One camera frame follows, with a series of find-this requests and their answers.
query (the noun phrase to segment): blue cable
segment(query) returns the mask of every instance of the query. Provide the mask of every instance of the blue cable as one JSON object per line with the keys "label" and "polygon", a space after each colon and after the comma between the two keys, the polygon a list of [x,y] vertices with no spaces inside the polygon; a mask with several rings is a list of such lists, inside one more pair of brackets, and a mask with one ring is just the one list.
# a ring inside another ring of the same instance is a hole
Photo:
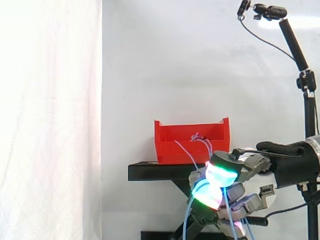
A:
{"label": "blue cable", "polygon": [[186,207],[185,215],[184,215],[184,220],[183,220],[183,227],[182,227],[182,240],[187,240],[187,221],[188,221],[188,216],[190,213],[191,205],[194,201],[195,197],[192,196],[188,206]]}
{"label": "blue cable", "polygon": [[211,154],[211,151],[210,151],[210,148],[209,146],[206,144],[205,141],[203,141],[202,139],[196,139],[195,141],[199,141],[199,142],[202,142],[205,146],[206,146],[206,149],[208,150],[208,153],[209,153],[209,159],[211,158],[212,154]]}
{"label": "blue cable", "polygon": [[224,200],[225,200],[225,206],[226,206],[226,211],[228,212],[228,217],[229,217],[229,221],[230,221],[230,226],[231,226],[233,238],[234,238],[234,240],[238,240],[237,234],[236,234],[236,229],[234,226],[234,222],[232,221],[232,216],[231,216],[231,211],[230,211],[230,207],[229,207],[226,187],[223,188],[223,193],[224,193],[223,195],[224,195]]}
{"label": "blue cable", "polygon": [[188,156],[191,158],[191,160],[192,160],[192,162],[193,162],[193,164],[194,164],[194,166],[195,166],[195,169],[199,170],[199,168],[198,168],[198,166],[197,166],[197,164],[196,164],[196,161],[194,160],[194,158],[192,157],[192,155],[184,148],[184,146],[182,146],[182,145],[180,144],[180,142],[178,142],[178,141],[176,141],[176,140],[174,140],[174,142],[175,142],[176,144],[178,144],[178,145],[180,146],[180,148],[182,148],[182,150],[183,150],[186,154],[188,154]]}
{"label": "blue cable", "polygon": [[252,240],[255,240],[255,236],[254,236],[253,232],[251,231],[251,228],[250,228],[250,225],[249,225],[249,222],[248,222],[247,217],[245,217],[245,218],[244,218],[244,220],[245,220],[245,223],[246,223],[246,227],[247,227],[247,228],[248,228],[248,230],[249,230],[249,233],[250,233],[251,239],[252,239]]}
{"label": "blue cable", "polygon": [[213,150],[212,150],[212,144],[208,139],[205,139],[205,141],[210,145],[210,155],[212,156],[214,154]]}

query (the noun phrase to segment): white backdrop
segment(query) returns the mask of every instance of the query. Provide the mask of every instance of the white backdrop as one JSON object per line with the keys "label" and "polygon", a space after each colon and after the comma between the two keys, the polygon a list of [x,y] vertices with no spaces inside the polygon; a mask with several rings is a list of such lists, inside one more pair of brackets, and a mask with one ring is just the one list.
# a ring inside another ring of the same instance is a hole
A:
{"label": "white backdrop", "polygon": [[0,0],[0,239],[99,240],[101,1]]}
{"label": "white backdrop", "polygon": [[[286,7],[289,17],[320,17],[317,0],[261,3]],[[231,147],[304,139],[298,69],[242,28],[236,16],[239,4],[240,0],[105,1],[104,239],[138,240],[141,230],[175,230],[183,220],[186,198],[173,183],[127,181],[127,165],[155,160],[153,120],[189,124],[230,117]],[[279,28],[259,27],[252,12],[246,15],[251,30],[288,51]],[[296,36],[320,76],[320,29],[296,29]],[[303,202],[295,186],[277,195],[269,212]],[[274,216],[268,228],[253,227],[256,239],[307,239],[306,211]]]}

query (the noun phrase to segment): white curtain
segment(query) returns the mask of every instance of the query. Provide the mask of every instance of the white curtain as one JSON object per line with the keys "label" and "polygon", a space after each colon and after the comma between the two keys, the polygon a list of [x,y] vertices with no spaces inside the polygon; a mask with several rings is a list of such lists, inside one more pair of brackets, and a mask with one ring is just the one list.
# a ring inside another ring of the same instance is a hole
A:
{"label": "white curtain", "polygon": [[0,239],[98,240],[101,0],[0,0]]}

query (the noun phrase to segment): green led light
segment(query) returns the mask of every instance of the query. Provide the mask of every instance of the green led light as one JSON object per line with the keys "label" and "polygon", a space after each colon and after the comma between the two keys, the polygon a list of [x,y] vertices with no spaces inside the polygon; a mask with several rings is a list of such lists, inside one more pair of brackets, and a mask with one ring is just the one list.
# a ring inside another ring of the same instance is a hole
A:
{"label": "green led light", "polygon": [[223,199],[220,187],[210,184],[207,179],[203,179],[195,185],[192,195],[199,202],[215,210],[218,210]]}
{"label": "green led light", "polygon": [[205,177],[211,185],[226,188],[235,182],[238,174],[233,171],[228,171],[222,167],[212,165],[208,162]]}

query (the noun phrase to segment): black table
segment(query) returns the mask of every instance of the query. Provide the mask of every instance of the black table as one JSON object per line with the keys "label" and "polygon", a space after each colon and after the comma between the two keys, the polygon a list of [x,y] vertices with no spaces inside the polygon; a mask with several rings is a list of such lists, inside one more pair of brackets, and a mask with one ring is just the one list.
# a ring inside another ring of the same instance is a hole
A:
{"label": "black table", "polygon": [[[159,165],[157,162],[138,162],[128,166],[128,181],[172,181],[187,197],[191,194],[189,175],[193,164]],[[201,232],[206,225],[189,216],[186,225],[187,240],[229,240],[222,233]],[[141,231],[141,240],[182,240],[183,223],[175,232]]]}

